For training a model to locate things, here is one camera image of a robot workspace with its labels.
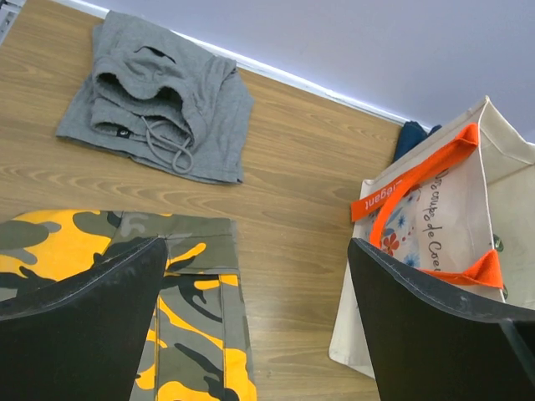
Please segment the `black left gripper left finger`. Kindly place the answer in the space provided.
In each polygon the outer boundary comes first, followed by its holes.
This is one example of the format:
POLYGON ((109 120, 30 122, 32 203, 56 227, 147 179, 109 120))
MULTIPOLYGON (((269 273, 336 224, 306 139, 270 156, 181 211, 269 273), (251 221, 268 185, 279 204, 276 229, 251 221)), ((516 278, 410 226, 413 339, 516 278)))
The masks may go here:
POLYGON ((167 259, 148 238, 1 303, 3 400, 130 398, 167 259))

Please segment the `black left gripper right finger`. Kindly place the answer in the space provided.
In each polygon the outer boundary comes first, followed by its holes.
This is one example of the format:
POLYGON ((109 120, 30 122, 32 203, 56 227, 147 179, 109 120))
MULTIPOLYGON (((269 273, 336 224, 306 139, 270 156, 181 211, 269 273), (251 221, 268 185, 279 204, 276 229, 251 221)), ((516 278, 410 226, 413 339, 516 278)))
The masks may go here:
POLYGON ((363 239, 348 258, 383 400, 532 400, 534 312, 407 266, 363 239))

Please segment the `beige canvas tote bag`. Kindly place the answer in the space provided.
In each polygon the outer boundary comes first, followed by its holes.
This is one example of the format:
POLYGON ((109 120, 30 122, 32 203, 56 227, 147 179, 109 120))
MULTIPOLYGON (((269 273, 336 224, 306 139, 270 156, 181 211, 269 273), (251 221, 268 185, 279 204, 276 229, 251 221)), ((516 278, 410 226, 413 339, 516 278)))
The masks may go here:
POLYGON ((534 306, 534 146, 489 98, 373 180, 351 206, 356 238, 469 292, 534 306))

